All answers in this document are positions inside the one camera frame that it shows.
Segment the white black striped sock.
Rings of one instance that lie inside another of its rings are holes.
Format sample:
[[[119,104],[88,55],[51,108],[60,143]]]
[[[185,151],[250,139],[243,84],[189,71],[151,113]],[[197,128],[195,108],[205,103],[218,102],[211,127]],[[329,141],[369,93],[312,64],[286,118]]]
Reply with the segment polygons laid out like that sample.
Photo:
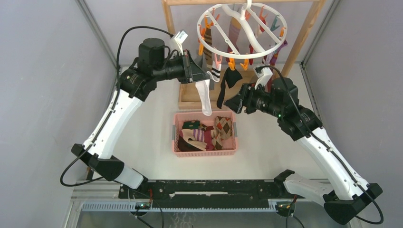
[[[211,102],[210,102],[210,80],[198,81],[195,83],[197,92],[201,101],[201,111],[205,116],[211,116]]]

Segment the beige orange green argyle sock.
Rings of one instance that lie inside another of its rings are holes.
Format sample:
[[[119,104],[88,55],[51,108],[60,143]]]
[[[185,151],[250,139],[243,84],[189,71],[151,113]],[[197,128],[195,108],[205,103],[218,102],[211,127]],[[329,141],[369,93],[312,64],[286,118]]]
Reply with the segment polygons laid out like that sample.
[[[232,137],[232,119],[229,117],[217,116],[211,130],[212,145],[215,150],[223,149],[223,142]]]

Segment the green yellow dotted sock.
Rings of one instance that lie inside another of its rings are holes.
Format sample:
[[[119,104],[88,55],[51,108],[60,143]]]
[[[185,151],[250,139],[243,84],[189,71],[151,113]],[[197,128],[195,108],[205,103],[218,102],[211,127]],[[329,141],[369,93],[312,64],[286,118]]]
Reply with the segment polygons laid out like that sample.
[[[186,121],[183,123],[182,129],[190,129],[190,130],[196,129],[197,130],[197,129],[199,129],[199,126],[200,126],[200,121],[196,121],[196,120]]]

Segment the beige purple striped sock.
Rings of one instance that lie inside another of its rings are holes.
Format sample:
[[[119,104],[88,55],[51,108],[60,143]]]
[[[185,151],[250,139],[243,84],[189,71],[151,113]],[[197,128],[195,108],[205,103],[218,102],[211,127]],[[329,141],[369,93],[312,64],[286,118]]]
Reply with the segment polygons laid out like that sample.
[[[200,129],[190,130],[182,129],[179,131],[181,136],[186,142],[196,147],[198,151],[212,151],[214,146],[212,145],[212,136],[210,131],[204,131]]]

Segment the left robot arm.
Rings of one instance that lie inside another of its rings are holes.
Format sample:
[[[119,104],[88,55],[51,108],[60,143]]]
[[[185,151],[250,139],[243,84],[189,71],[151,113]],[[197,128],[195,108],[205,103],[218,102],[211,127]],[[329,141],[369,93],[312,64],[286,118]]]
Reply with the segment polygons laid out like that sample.
[[[137,198],[147,195],[146,178],[113,155],[117,140],[135,111],[156,89],[157,83],[177,79],[181,84],[195,83],[202,99],[202,112],[211,114],[208,95],[211,72],[205,71],[191,57],[188,50],[165,55],[166,45],[159,38],[145,39],[139,45],[134,66],[119,74],[111,103],[95,130],[82,144],[74,144],[71,152],[107,181],[130,187]]]

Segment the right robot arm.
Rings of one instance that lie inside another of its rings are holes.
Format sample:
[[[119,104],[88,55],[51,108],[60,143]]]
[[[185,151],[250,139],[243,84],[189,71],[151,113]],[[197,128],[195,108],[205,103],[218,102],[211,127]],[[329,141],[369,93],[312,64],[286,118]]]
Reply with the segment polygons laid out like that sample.
[[[316,114],[299,104],[298,88],[291,79],[275,79],[269,92],[261,85],[244,83],[224,104],[237,114],[261,111],[276,117],[281,130],[308,152],[328,179],[324,184],[286,170],[276,177],[279,197],[294,194],[311,200],[345,225],[382,194],[379,184],[369,183],[346,161]]]

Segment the wooden hanger rack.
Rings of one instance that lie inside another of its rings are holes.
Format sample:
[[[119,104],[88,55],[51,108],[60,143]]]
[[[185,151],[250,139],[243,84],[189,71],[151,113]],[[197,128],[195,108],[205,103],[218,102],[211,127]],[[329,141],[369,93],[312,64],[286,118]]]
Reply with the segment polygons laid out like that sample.
[[[310,10],[304,20],[304,23],[298,33],[296,41],[287,57],[287,60],[282,68],[282,75],[288,76],[293,64],[296,62],[297,57],[308,38],[323,6],[325,5],[325,0],[313,0],[311,1]],[[242,4],[246,3],[245,0],[163,0],[162,6],[165,16],[166,25],[168,31],[175,33],[173,15],[171,11],[171,6],[178,5],[202,5],[202,4],[218,4],[218,3],[235,3]],[[180,110],[197,110],[201,108],[201,101],[197,94],[197,90],[193,85],[180,85],[179,87],[179,99],[178,107]]]

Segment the white round clip hanger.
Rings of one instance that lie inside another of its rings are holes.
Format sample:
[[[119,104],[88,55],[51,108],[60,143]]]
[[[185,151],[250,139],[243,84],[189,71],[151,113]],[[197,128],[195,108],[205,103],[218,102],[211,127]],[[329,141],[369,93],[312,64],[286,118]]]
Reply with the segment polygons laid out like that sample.
[[[261,11],[269,11],[275,15],[276,19],[279,19],[283,25],[280,34],[277,36],[273,33],[273,31],[263,22],[262,17],[257,16],[257,14],[251,9],[251,6],[259,7]],[[241,30],[243,30],[246,34],[246,37],[249,41],[249,44],[253,47],[254,52],[248,54],[241,54],[238,49],[235,47],[231,39],[224,32],[221,26],[218,24],[216,18],[213,16],[212,12],[221,8],[225,14],[234,18],[241,26]],[[230,52],[220,51],[210,44],[208,44],[204,36],[202,35],[200,29],[207,28],[211,24],[219,31],[220,35],[223,37],[224,41],[230,47]],[[227,57],[229,59],[255,59],[259,57],[264,57],[269,54],[274,53],[286,40],[288,25],[286,23],[285,18],[274,8],[265,5],[263,3],[253,3],[248,0],[246,3],[243,3],[240,11],[235,11],[230,9],[228,4],[216,4],[210,8],[208,8],[199,18],[197,22],[197,33],[198,39],[200,41],[200,47],[204,47],[205,49],[211,51],[212,53],[221,56]],[[269,49],[264,49],[262,45],[257,40],[257,33],[261,32],[263,29],[263,33],[268,34],[268,36],[275,42],[274,46],[271,46]]]

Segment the pink perforated plastic basket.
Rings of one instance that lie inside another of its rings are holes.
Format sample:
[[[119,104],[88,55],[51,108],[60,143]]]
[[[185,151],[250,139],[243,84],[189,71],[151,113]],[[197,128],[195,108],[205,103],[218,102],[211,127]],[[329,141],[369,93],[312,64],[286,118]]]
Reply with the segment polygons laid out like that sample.
[[[235,114],[182,112],[173,116],[172,149],[177,157],[233,155],[238,149]]]

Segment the purple orange sock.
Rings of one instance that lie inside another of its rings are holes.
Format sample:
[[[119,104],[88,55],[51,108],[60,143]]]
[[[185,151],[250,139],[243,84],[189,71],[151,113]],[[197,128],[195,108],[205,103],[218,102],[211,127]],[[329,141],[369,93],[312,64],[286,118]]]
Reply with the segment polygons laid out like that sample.
[[[285,46],[288,45],[288,42],[285,40],[282,45],[274,52],[273,56],[271,57],[270,61],[269,61],[269,65],[274,67],[276,64],[276,61],[278,59],[278,55],[279,52],[281,51],[281,49]],[[271,88],[271,84],[272,84],[272,80],[274,79],[274,75],[272,75],[272,77],[270,78],[270,80],[267,83],[267,91],[270,92],[270,88]]]

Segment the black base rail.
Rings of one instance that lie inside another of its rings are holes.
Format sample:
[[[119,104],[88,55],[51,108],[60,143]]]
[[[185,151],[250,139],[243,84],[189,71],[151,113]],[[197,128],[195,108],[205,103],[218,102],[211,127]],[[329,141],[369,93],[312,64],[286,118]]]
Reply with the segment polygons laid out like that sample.
[[[122,185],[119,199],[149,200],[157,209],[271,209],[270,200],[291,200],[283,181],[272,180],[147,180],[137,189]]]

